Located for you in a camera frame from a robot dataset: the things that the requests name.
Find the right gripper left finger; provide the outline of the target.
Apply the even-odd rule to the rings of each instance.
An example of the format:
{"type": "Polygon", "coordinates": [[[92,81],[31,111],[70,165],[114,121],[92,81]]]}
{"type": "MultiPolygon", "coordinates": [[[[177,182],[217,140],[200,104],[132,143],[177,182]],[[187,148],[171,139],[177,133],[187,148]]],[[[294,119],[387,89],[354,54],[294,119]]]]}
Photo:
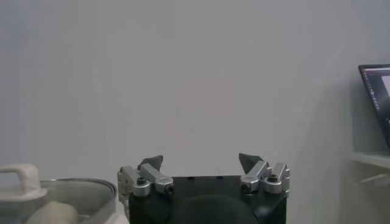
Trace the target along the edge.
{"type": "Polygon", "coordinates": [[[119,194],[147,197],[153,187],[160,194],[172,192],[174,180],[160,172],[162,162],[163,156],[157,155],[143,159],[136,168],[120,167],[117,172],[119,194]]]}

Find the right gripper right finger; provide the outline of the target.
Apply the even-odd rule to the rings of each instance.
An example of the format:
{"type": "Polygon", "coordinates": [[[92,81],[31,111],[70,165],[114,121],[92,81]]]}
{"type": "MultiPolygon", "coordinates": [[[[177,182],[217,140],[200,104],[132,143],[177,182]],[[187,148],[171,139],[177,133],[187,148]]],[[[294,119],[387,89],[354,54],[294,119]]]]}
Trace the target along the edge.
{"type": "Polygon", "coordinates": [[[274,167],[260,156],[245,153],[238,154],[244,170],[240,176],[240,187],[248,192],[260,189],[269,194],[288,194],[290,189],[290,169],[284,163],[276,163],[274,167]]]}

